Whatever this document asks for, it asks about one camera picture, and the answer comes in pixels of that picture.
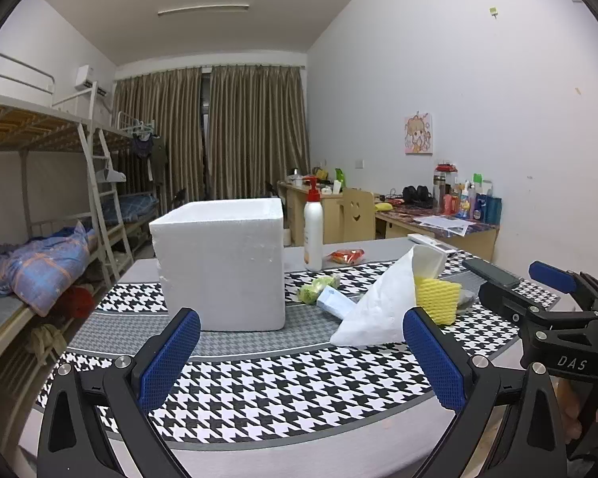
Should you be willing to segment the person's right hand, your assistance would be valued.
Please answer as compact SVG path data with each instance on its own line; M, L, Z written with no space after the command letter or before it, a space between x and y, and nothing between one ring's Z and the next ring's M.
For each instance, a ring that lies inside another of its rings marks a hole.
M583 454L583 450L598 451L598 383L586 383L583 396L582 383L556 378L555 394L568 458Z

